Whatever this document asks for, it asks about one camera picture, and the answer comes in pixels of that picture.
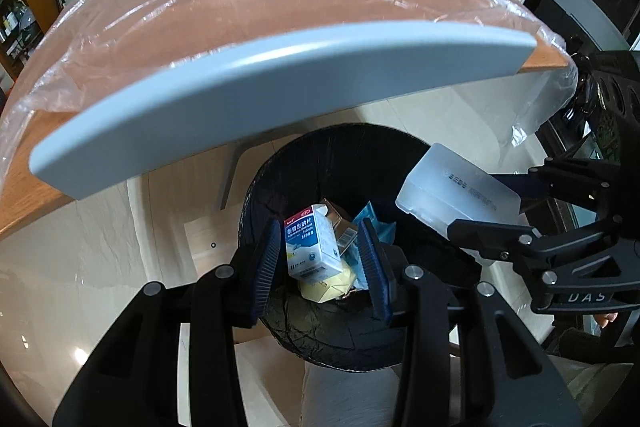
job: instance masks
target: white plastic container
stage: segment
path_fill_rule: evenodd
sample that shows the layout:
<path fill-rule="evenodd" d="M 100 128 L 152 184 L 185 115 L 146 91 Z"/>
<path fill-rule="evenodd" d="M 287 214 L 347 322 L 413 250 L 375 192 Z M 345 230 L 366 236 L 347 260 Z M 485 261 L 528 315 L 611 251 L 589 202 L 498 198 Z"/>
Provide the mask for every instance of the white plastic container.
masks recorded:
<path fill-rule="evenodd" d="M 396 205 L 444 237 L 456 219 L 515 225 L 520 213 L 519 195 L 440 143 L 409 172 Z"/>

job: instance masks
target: ibuprofen box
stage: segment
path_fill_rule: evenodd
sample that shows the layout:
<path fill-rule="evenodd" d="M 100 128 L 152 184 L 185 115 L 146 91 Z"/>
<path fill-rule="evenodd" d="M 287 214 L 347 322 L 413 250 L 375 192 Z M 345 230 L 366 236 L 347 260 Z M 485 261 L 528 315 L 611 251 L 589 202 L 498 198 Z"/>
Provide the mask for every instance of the ibuprofen box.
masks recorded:
<path fill-rule="evenodd" d="M 313 204 L 284 222 L 287 266 L 294 279 L 313 284 L 342 272 L 327 211 L 325 204 Z"/>

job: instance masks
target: black trash bag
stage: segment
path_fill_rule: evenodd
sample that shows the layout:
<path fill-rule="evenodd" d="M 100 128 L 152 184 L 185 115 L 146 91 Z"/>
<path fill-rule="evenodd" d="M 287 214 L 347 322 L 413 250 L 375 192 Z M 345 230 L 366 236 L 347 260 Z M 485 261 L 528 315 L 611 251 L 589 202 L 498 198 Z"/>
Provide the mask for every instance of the black trash bag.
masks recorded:
<path fill-rule="evenodd" d="M 267 220 L 280 221 L 322 198 L 351 217 L 371 201 L 378 219 L 395 221 L 395 245 L 442 281 L 471 287 L 481 267 L 437 232 L 396 207 L 409 171 L 429 146 L 410 134 L 367 123 L 317 130 L 276 152 L 247 191 L 238 244 L 258 241 Z M 400 363 L 404 329 L 387 329 L 374 315 L 368 291 L 317 304 L 300 296 L 281 256 L 262 321 L 282 346 L 303 359 L 345 371 Z"/>

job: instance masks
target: plastic sheet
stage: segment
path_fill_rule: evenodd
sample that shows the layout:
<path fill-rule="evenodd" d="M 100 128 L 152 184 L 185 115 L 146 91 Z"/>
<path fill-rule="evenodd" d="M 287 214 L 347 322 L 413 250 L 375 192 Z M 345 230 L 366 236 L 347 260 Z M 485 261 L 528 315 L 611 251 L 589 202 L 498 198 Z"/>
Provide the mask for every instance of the plastic sheet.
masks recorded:
<path fill-rule="evenodd" d="M 336 23 L 407 19 L 503 26 L 564 46 L 516 0 L 76 0 L 38 46 L 2 114 L 0 189 L 35 111 L 82 111 L 161 68 L 238 42 Z M 424 69 L 428 74 L 429 65 Z M 503 146 L 535 131 L 569 100 L 575 82 L 573 68 L 535 74 L 522 107 L 490 123 L 500 128 Z"/>

